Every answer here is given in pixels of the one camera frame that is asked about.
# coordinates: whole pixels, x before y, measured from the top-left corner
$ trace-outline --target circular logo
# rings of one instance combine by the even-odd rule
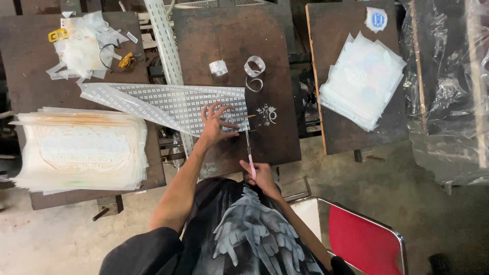
[[[385,22],[385,17],[376,12],[372,15],[372,24],[374,25],[374,27],[376,28],[380,28],[382,27],[382,25],[384,25],[384,22]]]

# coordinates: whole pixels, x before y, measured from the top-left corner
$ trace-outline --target dark wooden board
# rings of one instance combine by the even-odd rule
[[[366,7],[385,10],[388,23],[383,31],[376,34],[367,28],[364,23],[367,15]],[[328,80],[330,65],[336,63],[349,33],[356,37],[361,31],[364,37],[372,41],[378,39],[399,54],[396,14],[392,1],[307,4],[306,14],[318,90]],[[399,85],[378,120],[379,126],[370,132],[364,131],[351,120],[326,107],[320,106],[320,111],[324,150],[328,155],[408,139],[402,85]]]
[[[75,83],[77,78],[69,80],[51,80],[47,69],[59,63],[54,45],[48,41],[47,34],[60,27],[62,15],[32,15],[0,18],[0,51],[5,64],[7,84],[12,110],[15,113],[35,112],[38,108],[62,107],[76,109],[111,110],[98,103],[80,98],[81,90]],[[133,54],[143,53],[137,15],[133,12],[104,13],[105,21],[114,29],[128,31],[139,39],[138,44],[127,41],[121,44],[116,53],[124,56],[129,51]],[[118,60],[114,59],[112,68]],[[148,83],[144,60],[136,62],[123,73],[107,73],[105,79],[93,77],[86,82],[112,83]],[[146,139],[146,156],[149,167],[146,168],[148,179],[141,183],[141,189],[165,186],[165,176],[161,162],[155,124],[146,121],[148,137]],[[17,128],[21,148],[25,145],[22,127]],[[34,210],[61,206],[99,199],[131,191],[74,190],[43,196],[41,192],[31,193]]]
[[[246,104],[252,131],[249,132],[255,162],[271,165],[301,160],[290,82],[287,45],[273,5],[239,8],[177,9],[173,20],[178,52],[186,85],[244,87],[245,62],[260,56],[266,70],[259,77],[263,89],[246,89]],[[216,77],[209,63],[223,59],[228,73]],[[265,104],[277,108],[276,124],[264,125],[258,109]],[[239,160],[247,160],[246,138],[223,140],[208,152],[200,178],[242,171]]]

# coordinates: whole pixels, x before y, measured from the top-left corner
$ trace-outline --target stack of transfer sheets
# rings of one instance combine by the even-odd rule
[[[17,187],[52,194],[72,189],[134,190],[146,179],[146,123],[120,112],[39,109],[18,114],[26,145]]]
[[[348,35],[319,89],[319,102],[371,131],[404,76],[404,66],[406,62],[379,40],[372,42],[361,32],[355,39]]]

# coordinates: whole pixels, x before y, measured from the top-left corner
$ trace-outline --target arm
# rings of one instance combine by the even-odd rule
[[[251,167],[246,161],[242,160],[240,161],[240,164],[249,174],[251,174]],[[266,163],[254,163],[254,165],[256,168],[256,181],[249,179],[249,183],[251,185],[258,185],[263,193],[277,204],[282,213],[289,220],[290,224],[294,227],[301,238],[301,241],[311,250],[319,261],[321,261],[326,269],[329,271],[332,270],[331,256],[328,253],[328,250],[282,197],[282,194],[273,180],[270,165]]]
[[[214,109],[221,102],[215,102],[209,107],[209,116],[205,115],[207,105],[202,109],[201,117],[205,123],[204,131],[194,146],[192,154],[178,171],[172,183],[161,198],[150,222],[150,230],[169,227],[180,232],[192,209],[195,185],[205,153],[212,145],[222,139],[236,137],[238,133],[226,133],[221,126],[239,129],[239,126],[221,120],[221,115],[233,106],[222,106],[214,114]]]

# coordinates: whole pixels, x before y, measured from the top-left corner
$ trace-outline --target chair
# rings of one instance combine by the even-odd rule
[[[368,275],[408,275],[404,239],[397,231],[339,203],[311,196],[309,183],[306,178],[304,181],[307,192],[285,199],[291,205],[317,200],[318,208],[319,202],[330,207],[328,230],[332,255],[341,256],[345,262]],[[320,232],[318,222],[311,226],[307,218],[298,215],[313,232]]]

